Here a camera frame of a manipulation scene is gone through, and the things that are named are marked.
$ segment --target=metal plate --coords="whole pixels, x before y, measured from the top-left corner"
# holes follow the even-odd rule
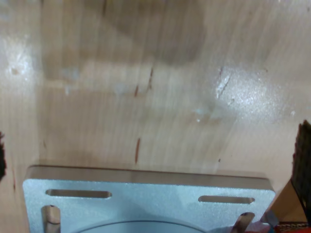
[[[129,233],[126,224],[138,227],[148,222],[157,224],[159,232],[169,225],[170,232],[221,232],[245,212],[255,214],[253,222],[259,221],[275,196],[266,179],[44,166],[28,169],[23,188],[31,233],[44,232],[41,209],[47,205],[60,209],[62,233],[95,233],[96,228],[106,232],[105,227],[107,232],[115,228]],[[58,190],[107,191],[112,196],[64,197]],[[255,201],[200,202],[201,196]]]

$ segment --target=slotted hole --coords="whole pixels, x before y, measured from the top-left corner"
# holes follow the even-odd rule
[[[112,197],[112,193],[108,191],[49,189],[45,193],[53,197],[102,198],[102,199]]]
[[[56,206],[41,208],[44,233],[60,233],[60,210]]]
[[[224,197],[224,196],[200,196],[199,197],[199,202],[250,204],[254,201],[255,201],[254,198],[242,198],[242,197]]]

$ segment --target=scratch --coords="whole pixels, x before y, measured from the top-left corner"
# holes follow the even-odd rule
[[[13,190],[14,192],[16,191],[16,180],[15,180],[15,173],[14,173],[14,169],[12,168],[12,173],[13,173]]]
[[[219,84],[219,86],[216,89],[217,92],[217,98],[219,99],[220,96],[222,96],[223,92],[225,91],[226,87],[228,86],[228,83],[231,79],[231,76],[227,76],[223,81],[221,81],[221,83]]]
[[[137,96],[137,93],[138,93],[138,85],[136,86],[134,97]]]
[[[220,70],[219,70],[219,76],[221,77],[222,74],[223,74],[223,70],[224,70],[224,67],[221,67]]]
[[[152,77],[153,77],[153,75],[154,75],[154,68],[152,67],[151,71],[150,71],[150,77],[149,77],[149,81],[148,81],[147,91],[152,90]]]
[[[139,145],[140,145],[140,138],[137,140],[137,145],[136,145],[135,164],[137,164],[138,162]]]
[[[103,15],[106,14],[106,10],[107,10],[107,0],[104,0],[104,4],[103,4]]]

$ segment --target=wood grain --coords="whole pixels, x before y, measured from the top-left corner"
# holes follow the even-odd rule
[[[27,229],[30,165],[267,177],[280,190],[311,116],[310,6],[0,1],[0,232]]]

